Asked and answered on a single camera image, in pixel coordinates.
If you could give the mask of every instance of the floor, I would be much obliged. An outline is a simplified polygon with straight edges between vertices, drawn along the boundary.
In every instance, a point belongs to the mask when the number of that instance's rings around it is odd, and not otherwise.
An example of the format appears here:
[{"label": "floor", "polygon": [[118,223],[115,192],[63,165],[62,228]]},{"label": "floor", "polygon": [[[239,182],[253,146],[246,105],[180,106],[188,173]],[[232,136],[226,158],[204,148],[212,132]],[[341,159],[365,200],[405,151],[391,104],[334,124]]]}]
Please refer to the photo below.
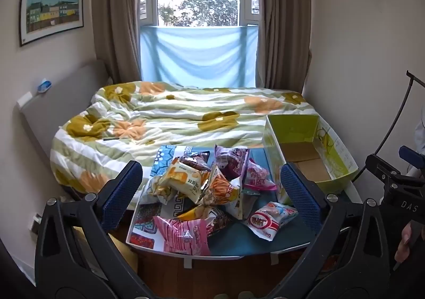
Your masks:
[{"label": "floor", "polygon": [[[131,215],[126,215],[113,233],[123,242],[131,220]],[[193,260],[192,269],[185,269],[182,258],[134,251],[139,255],[138,275],[156,295],[183,299],[212,299],[220,293],[236,299],[244,290],[261,298],[279,283],[302,254],[302,250],[281,254],[279,264],[274,266],[270,254],[264,254],[231,261]]]}]

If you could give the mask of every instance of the colorful box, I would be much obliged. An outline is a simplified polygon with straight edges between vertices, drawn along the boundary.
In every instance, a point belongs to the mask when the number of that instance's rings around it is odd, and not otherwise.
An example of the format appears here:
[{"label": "colorful box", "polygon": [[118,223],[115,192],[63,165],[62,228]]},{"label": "colorful box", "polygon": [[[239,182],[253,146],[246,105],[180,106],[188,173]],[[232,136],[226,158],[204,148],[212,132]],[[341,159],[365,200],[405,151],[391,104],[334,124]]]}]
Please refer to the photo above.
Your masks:
[{"label": "colorful box", "polygon": [[338,135],[319,115],[267,116],[263,145],[280,203],[291,202],[280,181],[287,162],[294,162],[325,193],[340,193],[358,170]]}]

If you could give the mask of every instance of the hand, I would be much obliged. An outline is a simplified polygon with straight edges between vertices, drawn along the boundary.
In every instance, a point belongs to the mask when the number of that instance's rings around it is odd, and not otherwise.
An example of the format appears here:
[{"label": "hand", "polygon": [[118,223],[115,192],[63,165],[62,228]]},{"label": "hand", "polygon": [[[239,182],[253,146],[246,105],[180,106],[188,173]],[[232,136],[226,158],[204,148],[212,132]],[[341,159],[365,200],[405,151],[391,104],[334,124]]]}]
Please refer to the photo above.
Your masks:
[{"label": "hand", "polygon": [[[425,240],[425,229],[422,228],[422,239]],[[399,247],[397,249],[397,252],[394,256],[394,259],[397,262],[404,262],[410,254],[410,248],[409,248],[409,240],[412,236],[412,228],[410,226],[410,222],[406,225],[406,227],[403,228],[401,232],[401,242],[399,244]]]}]

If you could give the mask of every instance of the headboard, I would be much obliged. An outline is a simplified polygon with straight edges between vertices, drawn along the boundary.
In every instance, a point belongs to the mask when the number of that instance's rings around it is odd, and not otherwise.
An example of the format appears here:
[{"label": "headboard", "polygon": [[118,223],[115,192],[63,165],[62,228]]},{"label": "headboard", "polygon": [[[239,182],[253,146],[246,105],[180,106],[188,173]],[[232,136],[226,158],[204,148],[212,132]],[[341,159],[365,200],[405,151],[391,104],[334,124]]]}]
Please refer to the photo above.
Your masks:
[{"label": "headboard", "polygon": [[47,158],[59,127],[84,111],[107,80],[105,64],[97,60],[53,82],[47,92],[36,95],[21,108],[24,128],[32,141],[36,139]]}]

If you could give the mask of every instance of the framed picture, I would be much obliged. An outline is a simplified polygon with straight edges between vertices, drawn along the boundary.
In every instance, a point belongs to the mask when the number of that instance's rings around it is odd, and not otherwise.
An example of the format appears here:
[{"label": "framed picture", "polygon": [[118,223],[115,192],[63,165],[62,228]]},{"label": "framed picture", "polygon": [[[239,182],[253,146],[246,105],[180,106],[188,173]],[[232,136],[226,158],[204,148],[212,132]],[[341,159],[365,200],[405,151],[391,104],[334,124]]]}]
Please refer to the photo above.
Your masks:
[{"label": "framed picture", "polygon": [[21,0],[20,45],[84,26],[82,0]]}]

